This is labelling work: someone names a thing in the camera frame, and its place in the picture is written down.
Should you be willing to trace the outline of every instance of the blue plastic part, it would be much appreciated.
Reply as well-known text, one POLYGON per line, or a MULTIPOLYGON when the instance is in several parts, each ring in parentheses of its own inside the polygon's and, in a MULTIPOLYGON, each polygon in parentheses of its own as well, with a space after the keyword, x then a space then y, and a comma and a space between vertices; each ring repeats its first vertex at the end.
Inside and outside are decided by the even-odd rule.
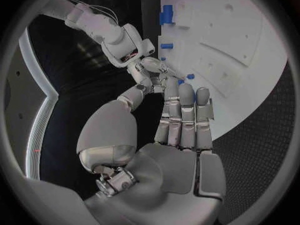
POLYGON ((186 76, 187 79, 194 79, 195 78, 195 75, 192 73, 192 74, 188 74, 186 76))
POLYGON ((159 24, 172 24, 173 5, 163 5, 162 12, 159 14, 159 24))
POLYGON ((184 84, 185 83, 185 81, 184 80, 178 80, 178 85, 180 85, 180 84, 184 84))
POLYGON ((173 43, 161 43, 160 48, 161 49, 173 49, 173 43))

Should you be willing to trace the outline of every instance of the black mesh surface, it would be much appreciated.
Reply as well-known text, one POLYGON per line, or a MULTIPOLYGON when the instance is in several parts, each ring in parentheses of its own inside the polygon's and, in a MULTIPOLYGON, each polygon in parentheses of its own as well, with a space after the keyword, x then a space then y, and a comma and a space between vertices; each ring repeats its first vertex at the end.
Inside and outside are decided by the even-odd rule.
POLYGON ((219 217, 223 224, 245 212, 274 179, 292 137, 294 112, 293 79, 286 65, 259 108, 213 142, 226 175, 227 195, 219 217))

